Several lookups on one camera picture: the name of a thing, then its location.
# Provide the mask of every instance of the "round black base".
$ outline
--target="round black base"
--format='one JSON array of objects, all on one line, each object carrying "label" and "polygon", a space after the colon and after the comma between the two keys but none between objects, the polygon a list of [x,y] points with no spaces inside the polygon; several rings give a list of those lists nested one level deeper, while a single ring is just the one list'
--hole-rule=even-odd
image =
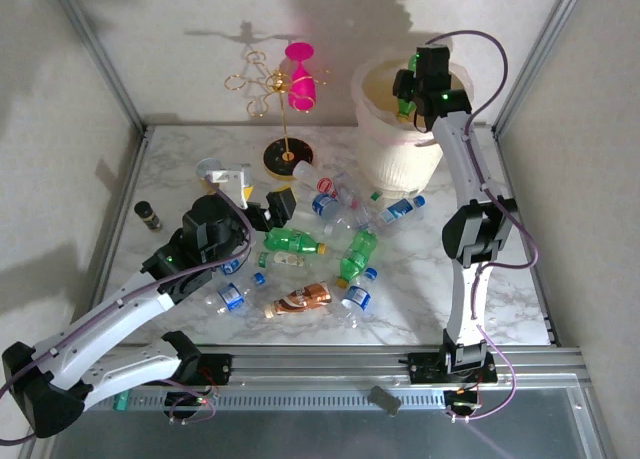
[{"label": "round black base", "polygon": [[289,138],[289,152],[293,154],[293,158],[290,161],[285,161],[285,152],[284,138],[278,139],[269,144],[262,157],[267,172],[281,181],[293,180],[293,169],[300,161],[307,161],[309,164],[313,163],[311,146],[295,137]]}]

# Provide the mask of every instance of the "green plastic bottle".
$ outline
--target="green plastic bottle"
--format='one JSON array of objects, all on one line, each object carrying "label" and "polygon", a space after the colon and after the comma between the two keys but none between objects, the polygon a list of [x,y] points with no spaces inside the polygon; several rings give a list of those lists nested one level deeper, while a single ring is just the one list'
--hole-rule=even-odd
[{"label": "green plastic bottle", "polygon": [[298,254],[324,254],[327,251],[326,244],[314,241],[308,232],[280,228],[274,228],[267,232],[264,247],[271,251]]},{"label": "green plastic bottle", "polygon": [[346,289],[349,282],[366,269],[371,253],[377,245],[378,239],[375,234],[367,231],[360,231],[356,234],[351,246],[342,256],[342,261],[340,261],[338,287]]},{"label": "green plastic bottle", "polygon": [[[418,60],[418,55],[414,54],[413,56],[411,56],[411,58],[409,59],[409,65],[408,68],[410,71],[416,72],[416,62]],[[416,105],[409,101],[404,101],[402,99],[398,99],[398,119],[399,120],[408,120],[409,119],[409,114],[411,114],[413,111],[416,110]]]}]

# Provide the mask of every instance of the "marble surface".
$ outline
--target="marble surface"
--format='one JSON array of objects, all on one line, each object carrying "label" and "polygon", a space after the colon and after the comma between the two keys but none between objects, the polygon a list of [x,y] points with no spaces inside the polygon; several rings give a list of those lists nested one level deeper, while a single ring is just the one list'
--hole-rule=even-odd
[{"label": "marble surface", "polygon": [[[106,296],[114,292],[141,263],[165,244],[181,227],[181,217],[205,193],[195,166],[205,157],[225,163],[250,163],[255,182],[251,199],[266,204],[265,195],[282,185],[269,176],[261,157],[264,148],[281,137],[280,127],[262,126],[162,126],[153,133],[135,187],[132,204],[148,201],[164,224],[149,232],[131,209],[113,262]],[[290,135],[304,138],[316,152],[317,165],[331,173],[348,170],[364,193],[372,191],[357,169],[354,157],[357,130],[349,127],[291,127]],[[478,129],[480,143],[494,177],[500,165],[488,130]],[[374,297],[362,324],[343,326],[336,314],[339,303],[304,314],[266,319],[264,305],[293,289],[316,280],[335,281],[339,258],[350,242],[321,235],[320,222],[311,210],[313,192],[294,181],[298,206],[290,225],[307,230],[329,246],[328,257],[314,256],[312,277],[286,279],[267,274],[269,286],[237,314],[218,315],[206,306],[223,277],[197,291],[177,307],[131,334],[125,342],[146,343],[170,330],[182,330],[196,344],[439,344],[451,307],[452,272],[441,244],[443,225],[456,211],[456,198],[446,161],[441,161],[423,192],[427,205],[419,223],[391,237],[380,238],[371,258],[376,267]],[[264,233],[255,233],[256,249],[264,250]],[[512,229],[502,251],[504,262],[525,260],[520,237]],[[246,264],[241,272],[255,270]],[[491,276],[486,310],[486,330],[500,344],[540,345],[549,339],[531,275],[528,271],[496,270]]]}]

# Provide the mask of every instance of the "blue bottle cap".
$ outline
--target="blue bottle cap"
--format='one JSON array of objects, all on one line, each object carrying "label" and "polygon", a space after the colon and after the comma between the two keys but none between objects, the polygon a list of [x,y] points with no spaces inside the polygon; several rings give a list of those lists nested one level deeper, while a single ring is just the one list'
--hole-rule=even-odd
[{"label": "blue bottle cap", "polygon": [[266,279],[264,278],[264,275],[261,272],[258,272],[253,275],[253,282],[255,282],[256,285],[261,286],[266,282]]},{"label": "blue bottle cap", "polygon": [[422,207],[427,203],[427,201],[425,201],[424,197],[422,196],[416,196],[413,198],[413,203],[416,205],[416,207]]},{"label": "blue bottle cap", "polygon": [[366,271],[364,271],[364,275],[372,281],[375,281],[376,277],[378,277],[378,271],[376,271],[373,267],[367,267]]}]

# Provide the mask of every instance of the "laundry basket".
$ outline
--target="laundry basket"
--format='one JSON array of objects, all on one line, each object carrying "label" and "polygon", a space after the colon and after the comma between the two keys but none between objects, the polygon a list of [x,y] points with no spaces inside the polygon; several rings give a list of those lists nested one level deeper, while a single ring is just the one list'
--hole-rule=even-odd
[{"label": "laundry basket", "polygon": [[[422,191],[442,158],[431,132],[423,134],[415,130],[413,122],[396,118],[393,81],[398,70],[407,68],[413,54],[415,51],[380,55],[358,67],[351,80],[359,129],[358,164],[375,189],[391,199]],[[466,70],[451,62],[449,69],[452,88],[464,87],[471,100],[473,86]]]}]

